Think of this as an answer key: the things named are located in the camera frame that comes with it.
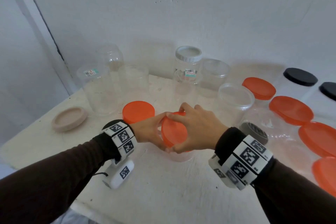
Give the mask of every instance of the brown sleeve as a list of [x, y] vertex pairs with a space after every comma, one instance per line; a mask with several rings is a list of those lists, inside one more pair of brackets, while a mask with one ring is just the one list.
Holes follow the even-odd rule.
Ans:
[[336, 198], [276, 159], [254, 186], [271, 224], [336, 223]]
[[91, 140], [0, 180], [0, 222], [49, 224], [62, 215], [103, 164]]

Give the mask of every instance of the left hand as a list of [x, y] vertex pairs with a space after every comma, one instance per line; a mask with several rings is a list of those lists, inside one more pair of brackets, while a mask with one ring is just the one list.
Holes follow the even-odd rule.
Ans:
[[158, 133], [158, 127], [161, 126], [164, 117], [166, 117], [166, 112], [148, 118], [146, 120], [130, 124], [138, 143], [151, 142], [159, 147], [161, 150], [166, 150], [166, 146]]

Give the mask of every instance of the table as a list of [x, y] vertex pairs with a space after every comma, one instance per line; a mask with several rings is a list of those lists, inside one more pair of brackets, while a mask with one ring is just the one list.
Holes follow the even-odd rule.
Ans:
[[[171, 80], [149, 76], [150, 96], [157, 113], [169, 109]], [[211, 107], [200, 96], [198, 103]], [[86, 121], [65, 133], [51, 128], [53, 117], [73, 106], [89, 112]], [[109, 117], [96, 117], [84, 92], [74, 93], [0, 150], [3, 160], [16, 169], [89, 141], [109, 121], [121, 118], [121, 109]], [[187, 162], [172, 162], [155, 146], [139, 144], [131, 155], [135, 168], [117, 190], [111, 190], [100, 175], [93, 176], [71, 208], [101, 224], [114, 223], [269, 223], [252, 187], [243, 191], [227, 188], [208, 166], [212, 150], [195, 151]], [[103, 172], [106, 162], [99, 172]]]

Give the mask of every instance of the orange lid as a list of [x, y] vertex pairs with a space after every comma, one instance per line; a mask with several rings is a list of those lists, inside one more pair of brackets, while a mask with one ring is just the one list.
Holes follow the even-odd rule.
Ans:
[[336, 197], [336, 158], [320, 158], [311, 169], [319, 186]]
[[320, 122], [309, 122], [300, 127], [299, 136], [317, 155], [336, 157], [336, 129]]
[[313, 111], [301, 101], [287, 96], [277, 96], [269, 104], [269, 109], [285, 122], [302, 126], [314, 118]]
[[136, 123], [155, 116], [154, 107], [144, 101], [133, 101], [125, 105], [123, 120], [128, 124]]
[[[173, 112], [173, 114], [186, 115], [185, 112]], [[161, 125], [161, 135], [165, 145], [171, 148], [175, 144], [183, 143], [187, 139], [188, 133], [182, 123], [165, 117]]]
[[248, 88], [254, 94], [254, 97], [259, 100], [270, 100], [276, 92], [272, 84], [257, 77], [246, 78], [242, 86]]

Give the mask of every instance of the label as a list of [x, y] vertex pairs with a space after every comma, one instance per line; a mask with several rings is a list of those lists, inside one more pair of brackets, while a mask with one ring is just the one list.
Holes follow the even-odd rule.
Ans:
[[186, 69], [185, 76], [188, 77], [196, 77], [196, 70], [195, 69]]
[[97, 69], [91, 69], [91, 70], [87, 70], [84, 72], [86, 76], [91, 76], [91, 75], [95, 75], [98, 74], [98, 70]]

